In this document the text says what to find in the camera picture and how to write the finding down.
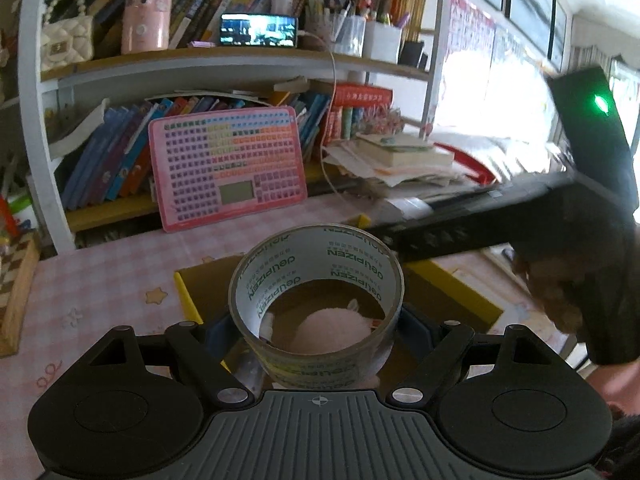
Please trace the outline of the person's right hand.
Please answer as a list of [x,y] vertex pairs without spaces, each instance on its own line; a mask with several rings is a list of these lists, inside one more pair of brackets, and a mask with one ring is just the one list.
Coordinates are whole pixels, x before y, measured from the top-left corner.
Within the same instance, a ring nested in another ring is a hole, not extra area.
[[582,329],[582,312],[564,292],[566,282],[577,280],[567,258],[528,260],[515,254],[512,271],[522,278],[536,305],[563,334],[577,335]]

